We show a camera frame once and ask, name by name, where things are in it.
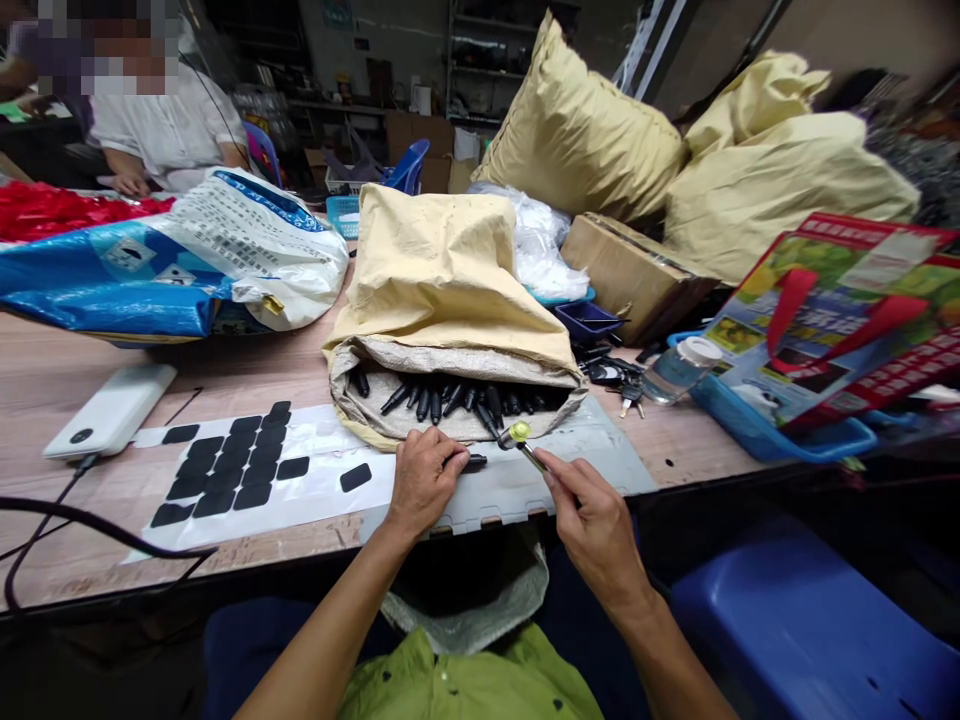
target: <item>shelving unit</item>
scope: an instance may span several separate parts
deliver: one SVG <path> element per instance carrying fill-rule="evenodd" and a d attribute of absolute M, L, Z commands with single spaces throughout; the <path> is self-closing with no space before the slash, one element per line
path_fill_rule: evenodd
<path fill-rule="evenodd" d="M 466 125 L 482 125 L 487 127 L 499 127 L 501 121 L 488 115 L 467 112 L 457 113 L 453 110 L 453 98 L 456 94 L 456 78 L 472 78 L 474 85 L 484 79 L 490 82 L 490 101 L 491 105 L 500 92 L 502 100 L 512 84 L 512 92 L 515 94 L 520 88 L 520 83 L 525 77 L 523 73 L 508 72 L 506 70 L 489 70 L 486 68 L 475 68 L 458 65 L 453 59 L 454 38 L 457 35 L 474 36 L 478 40 L 486 42 L 500 42 L 504 46 L 510 43 L 524 43 L 532 46 L 539 28 L 529 25 L 518 25 L 516 23 L 504 22 L 502 20 L 493 20 L 488 18 L 476 17 L 474 15 L 465 15 L 459 12 L 459 0 L 450 0 L 448 4 L 448 23 L 447 23 L 447 88 L 446 88 L 446 116 L 453 123 Z"/>

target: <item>red handle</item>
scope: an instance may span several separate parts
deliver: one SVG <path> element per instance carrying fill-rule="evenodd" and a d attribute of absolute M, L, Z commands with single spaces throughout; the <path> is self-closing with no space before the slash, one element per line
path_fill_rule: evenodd
<path fill-rule="evenodd" d="M 823 372 L 831 360 L 859 350 L 901 325 L 917 319 L 929 305 L 926 300 L 904 295 L 885 297 L 867 310 L 867 322 L 862 327 L 834 345 L 822 357 L 799 365 L 780 360 L 777 357 L 780 340 L 816 284 L 817 274 L 812 270 L 790 270 L 778 283 L 782 290 L 767 329 L 767 352 L 770 354 L 770 366 L 784 375 L 801 370 L 810 371 L 810 374 Z"/>

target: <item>white shirt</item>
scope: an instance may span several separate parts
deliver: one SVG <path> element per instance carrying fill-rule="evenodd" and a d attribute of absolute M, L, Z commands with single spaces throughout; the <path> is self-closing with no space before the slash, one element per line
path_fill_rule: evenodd
<path fill-rule="evenodd" d="M 90 102 L 91 136 L 102 147 L 139 157 L 147 175 L 170 192 L 189 190 L 203 180 L 204 169 L 223 163 L 218 143 L 247 147 L 227 95 L 183 63 L 173 94 L 95 94 Z"/>

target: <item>clear plastic bag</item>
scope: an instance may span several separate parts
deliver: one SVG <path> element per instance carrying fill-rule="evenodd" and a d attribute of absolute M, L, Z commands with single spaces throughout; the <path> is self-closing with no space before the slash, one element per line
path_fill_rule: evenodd
<path fill-rule="evenodd" d="M 514 273 L 537 298 L 580 300 L 590 288 L 590 277 L 573 270 L 560 257 L 570 231 L 570 216 L 534 200 L 524 192 L 489 182 L 474 183 L 471 195 L 500 195 L 513 203 L 517 225 L 513 232 Z"/>

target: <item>water bottle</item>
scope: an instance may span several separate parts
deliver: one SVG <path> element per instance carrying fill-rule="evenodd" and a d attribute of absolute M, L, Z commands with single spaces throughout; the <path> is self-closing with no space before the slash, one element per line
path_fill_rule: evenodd
<path fill-rule="evenodd" d="M 702 337 L 688 337 L 657 358 L 640 377 L 643 394 L 657 405 L 673 405 L 720 362 L 720 348 Z"/>

